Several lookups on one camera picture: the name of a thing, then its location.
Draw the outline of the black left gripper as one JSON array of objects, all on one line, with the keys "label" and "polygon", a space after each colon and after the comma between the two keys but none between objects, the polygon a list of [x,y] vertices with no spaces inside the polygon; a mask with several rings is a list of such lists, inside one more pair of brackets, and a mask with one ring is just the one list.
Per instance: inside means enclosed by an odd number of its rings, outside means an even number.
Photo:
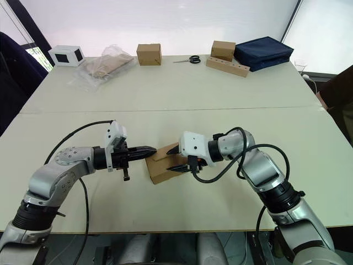
[{"label": "black left gripper", "polygon": [[144,160],[151,157],[156,152],[157,150],[150,146],[136,146],[128,148],[126,141],[124,141],[120,146],[113,148],[113,152],[111,154],[113,168],[116,170],[123,170],[124,181],[129,181],[129,161]]}]

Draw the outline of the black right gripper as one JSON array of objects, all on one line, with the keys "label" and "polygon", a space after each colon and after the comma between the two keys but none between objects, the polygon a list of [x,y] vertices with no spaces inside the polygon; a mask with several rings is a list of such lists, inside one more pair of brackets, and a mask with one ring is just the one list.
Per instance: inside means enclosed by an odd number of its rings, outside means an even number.
[{"label": "black right gripper", "polygon": [[[167,155],[173,155],[173,154],[179,154],[179,146],[176,145],[170,150],[167,151]],[[185,172],[191,172],[191,173],[196,173],[198,174],[200,171],[202,171],[203,167],[207,166],[206,161],[203,158],[198,158],[197,156],[188,156],[188,164],[182,164],[182,165],[176,165],[176,166],[171,166],[167,168],[168,171],[173,171],[173,172],[179,172],[179,173],[185,173]]]}]

